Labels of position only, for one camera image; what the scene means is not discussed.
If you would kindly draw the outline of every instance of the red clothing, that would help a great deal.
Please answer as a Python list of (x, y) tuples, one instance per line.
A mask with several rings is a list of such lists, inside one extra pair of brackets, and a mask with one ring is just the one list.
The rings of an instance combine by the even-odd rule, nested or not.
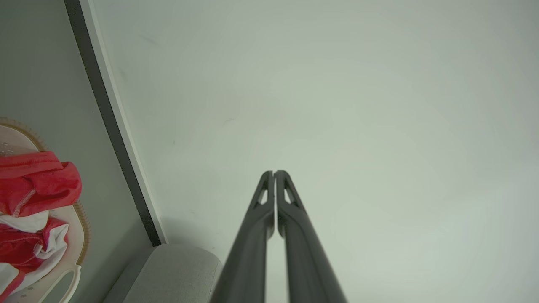
[(9, 263), (24, 273), (33, 272), (45, 260), (40, 259), (34, 251), (37, 245), (42, 246), (41, 251), (47, 251), (51, 230), (65, 224), (64, 221), (49, 217), (47, 226), (36, 233), (23, 232), (0, 224), (0, 263)]
[(73, 163), (51, 151), (0, 157), (0, 212), (25, 217), (75, 203), (82, 182)]

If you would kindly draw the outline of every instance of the red towel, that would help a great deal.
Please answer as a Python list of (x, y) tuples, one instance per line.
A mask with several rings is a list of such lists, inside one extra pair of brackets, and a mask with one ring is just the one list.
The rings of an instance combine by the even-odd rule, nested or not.
[(75, 203), (82, 183), (73, 163), (51, 151), (0, 157), (0, 212), (25, 217)]

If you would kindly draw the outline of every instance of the clothes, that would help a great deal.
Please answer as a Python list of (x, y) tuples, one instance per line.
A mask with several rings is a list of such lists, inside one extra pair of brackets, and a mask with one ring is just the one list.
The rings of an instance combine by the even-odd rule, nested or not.
[(79, 172), (51, 151), (0, 157), (0, 212), (25, 217), (71, 205), (82, 190)]
[(11, 228), (18, 229), (24, 232), (36, 233), (47, 225), (49, 220), (49, 211), (40, 211), (26, 217), (12, 217), (0, 212), (0, 224), (8, 225)]
[(36, 233), (0, 224), (0, 302), (35, 283), (60, 262), (67, 250), (67, 229), (67, 223), (53, 217)]

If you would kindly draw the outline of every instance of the gray sofa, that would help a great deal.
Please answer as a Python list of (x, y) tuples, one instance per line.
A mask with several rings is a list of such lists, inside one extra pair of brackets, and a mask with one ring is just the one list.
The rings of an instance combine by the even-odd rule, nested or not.
[(207, 303), (222, 267), (209, 251), (162, 244), (129, 263), (104, 303)]

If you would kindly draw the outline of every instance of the white laundry basket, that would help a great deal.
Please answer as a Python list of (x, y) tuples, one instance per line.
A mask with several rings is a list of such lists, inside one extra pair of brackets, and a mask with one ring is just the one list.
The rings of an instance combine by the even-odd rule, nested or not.
[[(0, 118), (0, 156), (45, 151), (48, 151), (47, 146), (31, 129), (17, 121)], [(9, 296), (5, 300), (6, 303), (40, 303), (62, 277), (70, 272), (73, 272), (73, 279), (60, 302), (68, 302), (75, 293), (80, 280), (81, 264), (88, 249), (89, 223), (80, 201), (74, 205), (51, 210), (51, 216), (69, 224), (66, 252), (50, 273)]]

